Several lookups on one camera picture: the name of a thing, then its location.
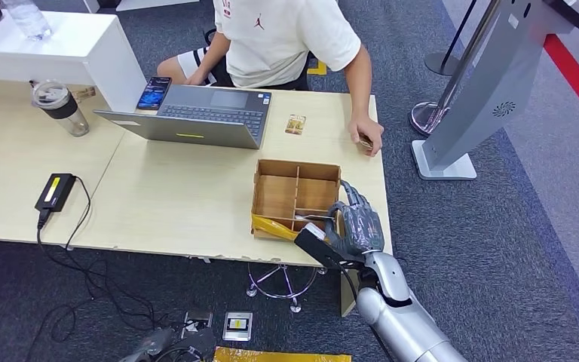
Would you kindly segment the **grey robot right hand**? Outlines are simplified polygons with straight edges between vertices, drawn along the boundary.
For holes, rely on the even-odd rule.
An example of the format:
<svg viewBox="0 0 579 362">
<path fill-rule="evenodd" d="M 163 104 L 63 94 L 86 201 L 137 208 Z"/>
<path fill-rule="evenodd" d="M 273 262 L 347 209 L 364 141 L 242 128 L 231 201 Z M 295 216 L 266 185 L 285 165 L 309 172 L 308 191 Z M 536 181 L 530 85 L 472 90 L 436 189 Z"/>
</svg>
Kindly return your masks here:
<svg viewBox="0 0 579 362">
<path fill-rule="evenodd" d="M 384 234 L 378 213 L 373 209 L 364 195 L 345 180 L 341 180 L 348 197 L 348 203 L 335 202 L 327 211 L 331 220 L 325 221 L 325 233 L 330 244 L 338 251 L 352 256 L 368 252 L 382 252 Z M 335 231 L 335 219 L 340 213 L 343 221 L 344 235 Z"/>
</svg>

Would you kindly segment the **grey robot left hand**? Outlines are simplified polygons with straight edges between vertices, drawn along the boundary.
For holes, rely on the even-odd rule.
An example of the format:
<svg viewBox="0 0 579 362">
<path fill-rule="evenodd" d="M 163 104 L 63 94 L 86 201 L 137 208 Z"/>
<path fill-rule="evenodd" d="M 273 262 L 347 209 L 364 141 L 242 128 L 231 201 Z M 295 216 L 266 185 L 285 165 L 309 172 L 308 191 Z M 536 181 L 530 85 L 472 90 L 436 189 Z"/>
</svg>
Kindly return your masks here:
<svg viewBox="0 0 579 362">
<path fill-rule="evenodd" d="M 168 349 L 174 341 L 174 329 L 157 328 L 142 339 L 139 346 L 119 362 L 146 362 L 152 361 L 161 352 Z"/>
</svg>

